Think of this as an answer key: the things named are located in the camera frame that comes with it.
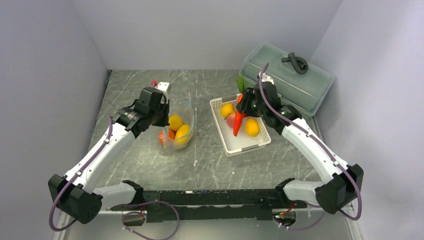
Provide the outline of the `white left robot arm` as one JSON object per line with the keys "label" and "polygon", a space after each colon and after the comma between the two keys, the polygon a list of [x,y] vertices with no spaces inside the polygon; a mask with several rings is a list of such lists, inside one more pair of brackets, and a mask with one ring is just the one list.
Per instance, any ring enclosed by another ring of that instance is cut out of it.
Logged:
{"label": "white left robot arm", "polygon": [[144,87],[137,99],[119,109],[109,118],[108,127],[86,156],[64,175],[54,174],[48,181],[55,209],[74,221],[87,224],[99,211],[119,205],[131,210],[144,203],[143,188],[130,180],[107,187],[98,187],[105,171],[150,126],[169,124],[171,85],[168,82]]}

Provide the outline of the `orange toy carrot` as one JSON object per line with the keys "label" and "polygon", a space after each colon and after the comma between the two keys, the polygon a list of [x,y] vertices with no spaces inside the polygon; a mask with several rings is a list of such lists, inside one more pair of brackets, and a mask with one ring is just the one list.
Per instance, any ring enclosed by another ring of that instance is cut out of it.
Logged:
{"label": "orange toy carrot", "polygon": [[237,98],[237,105],[235,107],[235,118],[234,118],[234,126],[233,126],[233,135],[235,137],[238,136],[239,130],[242,126],[243,120],[246,117],[246,115],[244,113],[240,113],[239,109],[238,109],[238,105],[241,102],[243,98],[243,94],[239,95]]}

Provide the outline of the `yellow toy apple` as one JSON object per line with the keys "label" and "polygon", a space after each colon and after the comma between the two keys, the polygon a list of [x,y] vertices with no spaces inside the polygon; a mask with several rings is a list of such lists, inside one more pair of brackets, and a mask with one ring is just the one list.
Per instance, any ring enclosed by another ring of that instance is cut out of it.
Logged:
{"label": "yellow toy apple", "polygon": [[184,121],[182,120],[182,118],[177,115],[177,114],[173,114],[168,118],[168,123],[169,123],[169,129],[172,130],[173,132],[177,132],[178,129],[184,125]]}

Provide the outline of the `white perforated plastic basket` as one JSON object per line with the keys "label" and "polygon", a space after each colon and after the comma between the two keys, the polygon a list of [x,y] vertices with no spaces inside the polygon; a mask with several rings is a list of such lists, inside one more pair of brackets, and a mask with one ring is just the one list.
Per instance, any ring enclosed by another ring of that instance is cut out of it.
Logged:
{"label": "white perforated plastic basket", "polygon": [[234,136],[233,129],[226,124],[226,120],[222,117],[220,111],[221,107],[226,103],[236,105],[237,98],[237,96],[228,98],[219,97],[212,99],[209,102],[214,123],[227,157],[233,157],[239,154],[255,151],[264,148],[266,145],[271,143],[271,137],[266,126],[263,120],[259,117],[255,118],[259,126],[259,133],[257,136],[248,136],[243,125],[240,127],[238,135]]}

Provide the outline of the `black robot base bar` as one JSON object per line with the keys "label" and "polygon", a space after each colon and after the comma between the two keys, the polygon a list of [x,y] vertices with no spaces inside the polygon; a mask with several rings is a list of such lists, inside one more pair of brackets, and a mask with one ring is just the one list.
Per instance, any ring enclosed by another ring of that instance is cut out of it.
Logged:
{"label": "black robot base bar", "polygon": [[136,185],[130,203],[112,206],[112,211],[143,211],[148,223],[173,220],[256,219],[271,220],[284,210],[305,209],[299,200],[289,200],[283,189],[144,190]]}

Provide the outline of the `yellow toy fruit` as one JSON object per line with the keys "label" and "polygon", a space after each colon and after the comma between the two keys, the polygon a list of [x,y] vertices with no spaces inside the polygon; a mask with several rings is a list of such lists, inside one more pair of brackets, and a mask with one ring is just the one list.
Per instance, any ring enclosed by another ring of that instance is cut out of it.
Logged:
{"label": "yellow toy fruit", "polygon": [[259,123],[255,118],[248,118],[244,124],[245,133],[250,137],[256,137],[260,132]]}

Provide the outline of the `clear zip top bag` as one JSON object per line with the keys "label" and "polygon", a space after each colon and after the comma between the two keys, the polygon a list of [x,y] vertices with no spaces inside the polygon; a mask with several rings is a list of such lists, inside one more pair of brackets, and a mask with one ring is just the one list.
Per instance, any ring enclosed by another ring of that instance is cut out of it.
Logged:
{"label": "clear zip top bag", "polygon": [[194,135],[195,113],[190,101],[170,108],[169,125],[158,134],[159,151],[163,155],[185,148]]}

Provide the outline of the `yellow toy mango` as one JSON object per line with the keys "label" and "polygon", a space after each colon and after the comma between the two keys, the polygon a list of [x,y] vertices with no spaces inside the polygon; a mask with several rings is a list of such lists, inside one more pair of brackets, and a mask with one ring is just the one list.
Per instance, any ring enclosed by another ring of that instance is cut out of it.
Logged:
{"label": "yellow toy mango", "polygon": [[188,141],[189,132],[190,126],[188,124],[182,125],[175,133],[174,144],[179,146],[185,145]]}

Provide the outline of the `pink toy peach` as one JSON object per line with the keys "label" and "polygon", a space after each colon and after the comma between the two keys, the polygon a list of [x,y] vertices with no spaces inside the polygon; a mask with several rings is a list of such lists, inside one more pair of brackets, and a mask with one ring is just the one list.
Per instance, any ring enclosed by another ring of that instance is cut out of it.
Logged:
{"label": "pink toy peach", "polygon": [[225,119],[227,126],[231,129],[233,129],[235,126],[235,118],[236,118],[236,113],[231,113]]}

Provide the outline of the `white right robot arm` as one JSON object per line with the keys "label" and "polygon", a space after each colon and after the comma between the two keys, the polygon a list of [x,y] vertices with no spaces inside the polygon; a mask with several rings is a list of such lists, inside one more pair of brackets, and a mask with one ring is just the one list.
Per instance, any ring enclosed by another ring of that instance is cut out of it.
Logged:
{"label": "white right robot arm", "polygon": [[359,199],[363,169],[348,164],[330,151],[312,131],[302,115],[292,106],[283,105],[271,82],[248,87],[239,97],[236,109],[248,117],[258,117],[292,143],[318,173],[319,181],[287,179],[277,186],[276,203],[289,207],[294,201],[318,205],[335,214]]}

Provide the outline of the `orange toy tangerine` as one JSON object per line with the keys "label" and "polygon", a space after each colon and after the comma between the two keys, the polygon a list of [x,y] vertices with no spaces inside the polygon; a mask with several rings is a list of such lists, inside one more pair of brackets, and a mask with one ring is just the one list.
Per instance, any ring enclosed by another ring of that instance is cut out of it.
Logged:
{"label": "orange toy tangerine", "polygon": [[175,132],[171,129],[165,134],[164,130],[161,130],[158,134],[159,143],[164,146],[166,143],[172,142],[175,139]]}

